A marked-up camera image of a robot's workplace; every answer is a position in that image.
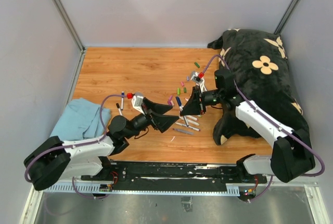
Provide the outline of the dark green cap marker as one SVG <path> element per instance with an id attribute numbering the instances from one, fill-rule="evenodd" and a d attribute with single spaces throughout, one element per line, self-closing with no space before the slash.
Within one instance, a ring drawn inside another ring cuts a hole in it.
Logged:
<path id="1" fill-rule="evenodd" d="M 201 79 L 201 81 L 199 83 L 199 86 L 200 86 L 200 89 L 201 89 L 202 92 L 206 92 L 207 91 L 204 79 Z"/>

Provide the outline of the beige cap marker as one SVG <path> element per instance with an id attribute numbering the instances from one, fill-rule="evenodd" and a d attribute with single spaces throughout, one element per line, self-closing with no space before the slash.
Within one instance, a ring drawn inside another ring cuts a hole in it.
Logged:
<path id="1" fill-rule="evenodd" d="M 192 120 L 187 120 L 189 123 L 193 124 L 193 125 L 196 125 L 196 126 L 199 126 L 200 124 L 196 121 L 192 121 Z"/>

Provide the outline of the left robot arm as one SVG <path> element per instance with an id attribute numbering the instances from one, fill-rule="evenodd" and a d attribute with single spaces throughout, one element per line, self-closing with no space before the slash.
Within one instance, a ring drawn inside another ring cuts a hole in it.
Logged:
<path id="1" fill-rule="evenodd" d="M 178 121 L 178 116 L 167 115 L 171 105 L 154 103 L 140 93 L 128 93 L 121 98 L 130 99 L 139 115 L 131 120 L 122 115 L 113 117 L 110 125 L 103 127 L 102 135 L 95 138 L 62 141 L 57 135 L 49 137 L 24 160 L 25 180 L 37 191 L 68 178 L 88 176 L 106 180 L 111 175 L 111 167 L 105 163 L 108 156 L 123 152 L 129 139 L 143 137 L 150 127 L 164 133 Z"/>

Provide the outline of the navy cap marker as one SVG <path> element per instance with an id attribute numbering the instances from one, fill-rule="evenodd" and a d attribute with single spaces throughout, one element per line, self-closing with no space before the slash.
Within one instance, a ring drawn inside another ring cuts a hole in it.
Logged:
<path id="1" fill-rule="evenodd" d="M 177 101 L 178 107 L 179 107 L 179 109 L 180 109 L 180 114 L 181 114 L 182 111 L 183 111 L 183 106 L 182 106 L 181 99 L 180 99 L 179 96 L 176 96 L 175 99 L 176 99 L 176 101 Z M 189 127 L 189 123 L 188 123 L 188 120 L 187 120 L 186 116 L 182 116 L 182 118 L 183 118 L 183 120 L 185 121 L 185 125 L 186 125 L 187 127 Z"/>

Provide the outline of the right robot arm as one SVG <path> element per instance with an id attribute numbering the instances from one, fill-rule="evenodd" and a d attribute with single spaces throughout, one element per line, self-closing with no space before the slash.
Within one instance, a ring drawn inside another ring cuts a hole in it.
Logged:
<path id="1" fill-rule="evenodd" d="M 222 145 L 228 138 L 238 134 L 236 122 L 241 121 L 272 148 L 270 156 L 250 154 L 239 159 L 235 170 L 239 181 L 248 182 L 254 175 L 266 174 L 287 183 L 296 177 L 306 176 L 315 167 L 310 138 L 304 130 L 294 130 L 282 124 L 254 101 L 246 99 L 237 90 L 234 76 L 229 70 L 215 71 L 215 90 L 204 88 L 203 76 L 202 72 L 192 72 L 191 79 L 196 85 L 181 116 L 203 115 L 208 106 L 221 104 L 223 116 L 213 130 L 216 145 Z"/>

